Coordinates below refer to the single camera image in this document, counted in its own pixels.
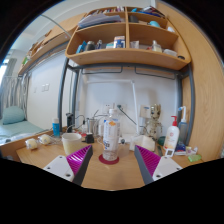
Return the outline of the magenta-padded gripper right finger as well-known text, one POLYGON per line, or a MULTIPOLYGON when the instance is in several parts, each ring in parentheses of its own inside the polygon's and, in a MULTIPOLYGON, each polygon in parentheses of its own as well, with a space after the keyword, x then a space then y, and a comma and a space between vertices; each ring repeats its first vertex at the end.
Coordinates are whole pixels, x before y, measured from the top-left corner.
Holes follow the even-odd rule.
POLYGON ((160 180, 182 169, 172 158, 160 157, 138 145, 135 146, 134 155, 145 184, 160 180))

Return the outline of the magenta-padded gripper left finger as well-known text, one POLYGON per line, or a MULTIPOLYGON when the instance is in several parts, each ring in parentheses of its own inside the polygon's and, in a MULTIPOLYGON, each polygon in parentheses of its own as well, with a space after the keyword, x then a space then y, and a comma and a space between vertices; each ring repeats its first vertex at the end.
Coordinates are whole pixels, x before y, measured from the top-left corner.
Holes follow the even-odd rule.
POLYGON ((80 186, 92 155, 92 146, 88 145, 68 156, 57 156, 44 170, 80 186))

